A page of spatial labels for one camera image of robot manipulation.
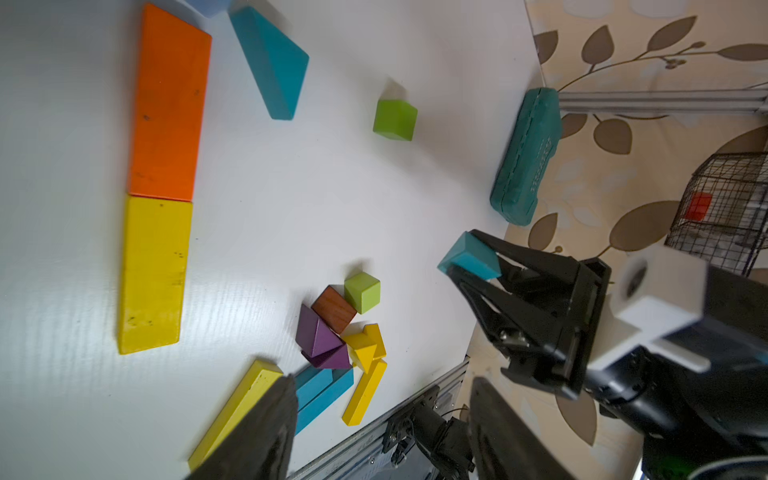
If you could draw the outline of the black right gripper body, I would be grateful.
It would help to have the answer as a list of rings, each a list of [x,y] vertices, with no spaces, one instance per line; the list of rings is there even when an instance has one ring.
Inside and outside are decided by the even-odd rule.
[[[535,312],[516,315],[511,341],[503,349],[509,360],[501,373],[525,387],[575,400],[585,383],[587,363],[599,325],[611,268],[599,258],[577,263],[571,285],[528,268],[504,266],[504,289]]]

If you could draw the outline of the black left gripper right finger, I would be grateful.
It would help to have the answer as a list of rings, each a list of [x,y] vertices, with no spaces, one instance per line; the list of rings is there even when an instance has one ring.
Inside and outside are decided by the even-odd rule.
[[[480,479],[570,479],[568,472],[485,378],[470,394],[469,441]]]

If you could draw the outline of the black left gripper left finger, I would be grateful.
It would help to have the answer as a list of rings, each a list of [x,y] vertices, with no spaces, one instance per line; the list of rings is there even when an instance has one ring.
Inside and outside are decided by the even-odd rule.
[[[296,434],[298,399],[294,377],[278,379],[233,431],[188,477],[269,479],[287,477]]]

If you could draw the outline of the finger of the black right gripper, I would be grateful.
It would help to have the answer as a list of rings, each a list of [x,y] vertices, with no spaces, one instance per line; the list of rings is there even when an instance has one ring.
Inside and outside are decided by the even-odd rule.
[[[564,291],[561,282],[520,267],[504,267],[495,285],[459,267],[447,275],[475,314],[488,340],[498,348],[555,348],[560,320],[545,306]]]
[[[485,279],[497,280],[504,288],[575,288],[584,282],[581,263],[571,257],[509,243],[477,229],[469,234],[490,251],[483,254],[490,269]]]

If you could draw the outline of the teal triangular prism block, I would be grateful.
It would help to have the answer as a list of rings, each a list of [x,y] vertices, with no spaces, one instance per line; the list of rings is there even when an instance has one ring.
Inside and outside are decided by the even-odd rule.
[[[486,281],[502,275],[497,254],[470,232],[460,235],[438,264],[438,269],[446,274],[452,265],[459,266]]]
[[[229,18],[270,117],[292,120],[309,55],[251,6]]]

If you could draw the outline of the orange rectangular block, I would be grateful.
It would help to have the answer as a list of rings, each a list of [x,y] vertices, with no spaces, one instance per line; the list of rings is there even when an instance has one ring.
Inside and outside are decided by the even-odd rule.
[[[193,200],[211,49],[209,34],[144,5],[130,194]]]

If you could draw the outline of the light blue cube block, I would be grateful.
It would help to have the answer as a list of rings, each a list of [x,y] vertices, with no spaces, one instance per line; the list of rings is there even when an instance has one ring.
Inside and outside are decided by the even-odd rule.
[[[197,13],[212,18],[229,9],[232,0],[185,0]]]

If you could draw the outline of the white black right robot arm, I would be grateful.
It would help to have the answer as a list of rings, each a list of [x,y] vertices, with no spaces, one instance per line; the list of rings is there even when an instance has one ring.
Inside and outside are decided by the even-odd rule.
[[[654,479],[767,475],[767,287],[656,245],[619,274],[463,233],[439,263],[511,382],[575,400],[644,438]]]

